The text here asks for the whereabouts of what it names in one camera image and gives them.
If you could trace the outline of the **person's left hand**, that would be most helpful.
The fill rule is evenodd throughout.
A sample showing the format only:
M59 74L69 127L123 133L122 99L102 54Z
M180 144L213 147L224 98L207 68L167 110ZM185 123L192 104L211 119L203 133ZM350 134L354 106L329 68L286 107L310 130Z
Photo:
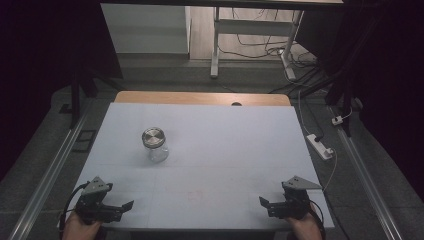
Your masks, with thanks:
M85 224L76 213L71 213L65 222L61 240L94 240L102 223Z

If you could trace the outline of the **black metal stand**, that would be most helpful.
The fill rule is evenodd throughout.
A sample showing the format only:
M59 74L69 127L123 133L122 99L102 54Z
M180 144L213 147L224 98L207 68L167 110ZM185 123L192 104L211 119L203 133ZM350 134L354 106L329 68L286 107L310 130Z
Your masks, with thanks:
M70 129L73 129L80 119L80 91L89 98L96 97L98 93L94 83L94 73L82 63L76 66L71 78L71 105L63 105L60 109L61 113L71 115Z

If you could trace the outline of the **aluminium floor rail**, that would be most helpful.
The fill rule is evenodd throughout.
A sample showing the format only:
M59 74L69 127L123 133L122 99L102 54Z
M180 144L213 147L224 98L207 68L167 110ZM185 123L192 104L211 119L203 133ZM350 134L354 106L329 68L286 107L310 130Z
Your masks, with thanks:
M78 134L86 122L88 111L91 109L93 99L85 100L82 105L80 118L72 129L67 132L58 152L46 169L43 177L37 184L20 218L15 224L7 240L26 240L35 221L40 214L48 195L50 194L58 175L69 156Z
M377 189L377 186L375 185L353 139L346 134L345 130L340 125L336 125L335 129L341 139L350 161L352 162L352 165L358 175L364 191L366 192L370 204L375 211L386 238L388 240L404 240L401 231L389 210L389 207Z

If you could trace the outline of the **person's right hand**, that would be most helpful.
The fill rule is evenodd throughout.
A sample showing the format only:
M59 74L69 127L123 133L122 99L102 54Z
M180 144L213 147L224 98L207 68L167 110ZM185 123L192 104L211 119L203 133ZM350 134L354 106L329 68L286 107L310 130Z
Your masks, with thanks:
M287 235L287 240L323 240L320 228L316 222L316 211L311 208L312 213L308 213L302 219L286 218L291 226L291 232Z

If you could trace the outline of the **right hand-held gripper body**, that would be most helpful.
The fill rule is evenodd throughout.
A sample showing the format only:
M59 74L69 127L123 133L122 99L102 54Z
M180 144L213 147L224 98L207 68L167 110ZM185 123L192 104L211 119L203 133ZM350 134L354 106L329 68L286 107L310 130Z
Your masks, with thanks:
M287 181L282 182L285 201L278 203L275 209L275 215L278 218L302 219L310 209L310 198L308 190L321 190L322 186L294 176Z

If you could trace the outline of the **dark curtain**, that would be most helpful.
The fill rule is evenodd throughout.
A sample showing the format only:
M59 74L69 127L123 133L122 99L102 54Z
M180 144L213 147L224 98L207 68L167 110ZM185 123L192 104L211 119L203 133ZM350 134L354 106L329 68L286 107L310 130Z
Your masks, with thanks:
M343 1L355 7L306 11L297 42L332 75L377 21L347 76L361 121L424 201L424 0Z
M0 0L0 180L32 138L57 90L120 78L105 0Z

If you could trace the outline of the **white power strip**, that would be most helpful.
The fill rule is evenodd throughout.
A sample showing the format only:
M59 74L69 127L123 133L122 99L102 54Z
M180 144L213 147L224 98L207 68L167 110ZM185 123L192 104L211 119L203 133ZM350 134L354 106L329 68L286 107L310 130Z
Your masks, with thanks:
M315 151L318 153L318 155L321 157L322 160L326 161L333 157L334 151L331 148L327 148L324 146L324 144L319 141L315 142L316 135L315 134L309 134L306 136L306 139L311 144L311 146L315 149Z

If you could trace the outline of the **clear glass jar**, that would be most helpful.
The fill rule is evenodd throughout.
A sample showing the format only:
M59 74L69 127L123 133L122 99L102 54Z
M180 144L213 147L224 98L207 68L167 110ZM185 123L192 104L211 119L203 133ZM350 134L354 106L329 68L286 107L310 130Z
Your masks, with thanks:
M145 148L147 150L147 157L152 162L155 162L155 163L162 162L166 160L169 156L169 149L166 142L161 147L158 147L156 149L150 149L147 147Z

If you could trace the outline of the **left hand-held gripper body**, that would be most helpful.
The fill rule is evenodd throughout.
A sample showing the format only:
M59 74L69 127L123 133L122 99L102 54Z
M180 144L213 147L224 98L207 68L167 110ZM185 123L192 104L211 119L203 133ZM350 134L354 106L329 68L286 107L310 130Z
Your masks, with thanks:
M112 184L105 183L99 176L96 176L84 188L75 205L75 212L84 223L92 224L94 221L106 223L108 212L122 213L122 207L109 206L103 203L103 199L111 189Z

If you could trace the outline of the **wooden table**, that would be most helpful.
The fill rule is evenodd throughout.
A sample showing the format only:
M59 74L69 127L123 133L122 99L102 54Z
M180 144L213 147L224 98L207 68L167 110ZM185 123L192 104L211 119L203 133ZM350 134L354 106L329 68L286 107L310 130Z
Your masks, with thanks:
M150 104L193 104L225 105L235 103L241 106L290 106L290 100L282 94L251 93L204 93L204 92L163 92L163 91L121 91L115 103Z

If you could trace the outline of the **round silver metal dish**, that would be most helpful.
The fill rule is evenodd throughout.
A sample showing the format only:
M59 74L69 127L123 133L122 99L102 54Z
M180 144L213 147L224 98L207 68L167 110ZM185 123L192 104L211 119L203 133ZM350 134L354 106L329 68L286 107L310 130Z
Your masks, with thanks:
M145 147L156 149L166 142L166 136L162 129L158 127L151 127L142 133L141 140Z

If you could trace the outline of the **white desk frame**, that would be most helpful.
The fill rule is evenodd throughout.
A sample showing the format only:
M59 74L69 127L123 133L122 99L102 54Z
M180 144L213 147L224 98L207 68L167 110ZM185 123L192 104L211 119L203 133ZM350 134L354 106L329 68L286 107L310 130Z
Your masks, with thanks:
M276 21L255 21L255 20L235 20L221 19L220 8L214 8L214 38L213 51L211 58L210 76L218 77L219 70L219 35L220 34L241 34L258 36L280 36L287 37L287 44L283 50L278 51L278 55L283 64L284 72L289 80L295 80L296 76L289 61L291 47L295 40L298 27L302 18L301 10L293 11L293 20L291 22Z

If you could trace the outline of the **black rectangular floor frame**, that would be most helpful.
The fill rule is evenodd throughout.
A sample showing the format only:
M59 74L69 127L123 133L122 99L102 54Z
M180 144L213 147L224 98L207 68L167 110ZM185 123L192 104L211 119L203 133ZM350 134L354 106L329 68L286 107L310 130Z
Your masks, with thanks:
M82 130L74 142L72 151L76 153L89 153L97 135L96 130Z

